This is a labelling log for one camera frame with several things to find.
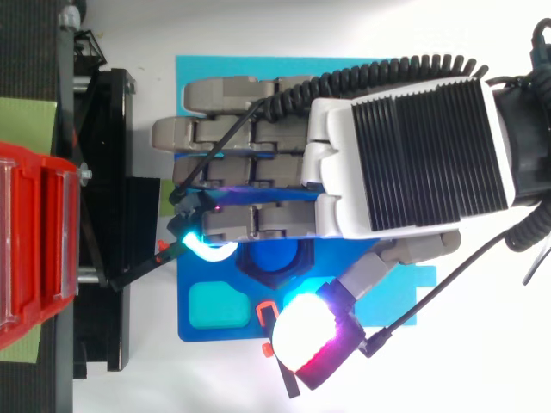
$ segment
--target green paper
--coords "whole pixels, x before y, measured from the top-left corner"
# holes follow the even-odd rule
[[[0,98],[0,141],[50,153],[56,102]]]
[[[49,154],[52,147],[56,102],[0,97],[0,141]],[[0,351],[0,361],[36,363],[40,325],[21,340]]]
[[[158,209],[159,217],[169,217],[174,215],[174,206],[169,202],[170,193],[174,190],[174,182],[170,179],[161,180],[160,206]]]
[[[39,344],[40,324],[37,324],[19,341],[0,351],[0,362],[36,363]]]

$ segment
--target black heat sink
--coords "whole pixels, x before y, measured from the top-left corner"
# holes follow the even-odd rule
[[[374,231],[507,208],[480,81],[352,107]]]

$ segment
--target metal rod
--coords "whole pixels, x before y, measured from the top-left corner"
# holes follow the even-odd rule
[[[73,93],[86,93],[90,83],[90,76],[75,76],[72,80]]]
[[[78,284],[98,284],[100,282],[98,273],[93,267],[78,268]]]

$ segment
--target white table surface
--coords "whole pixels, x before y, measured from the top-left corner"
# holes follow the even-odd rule
[[[171,175],[172,155],[150,148],[155,120],[176,113],[175,56],[388,57],[446,52],[475,57],[489,77],[530,70],[533,27],[546,1],[444,2],[89,0],[109,67],[130,71],[136,176]],[[460,250],[431,262],[445,277],[527,209],[466,227]],[[353,354],[317,391],[288,400],[261,340],[182,342],[176,331],[176,267],[132,287],[130,362],[123,372],[89,365],[74,382],[74,410],[89,412],[549,412],[551,260],[528,287],[538,250],[503,244],[400,329],[373,359]],[[419,288],[422,297],[428,289]]]

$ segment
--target red storage bin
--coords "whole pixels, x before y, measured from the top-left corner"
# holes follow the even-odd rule
[[[79,191],[72,163],[0,143],[0,349],[74,298]]]

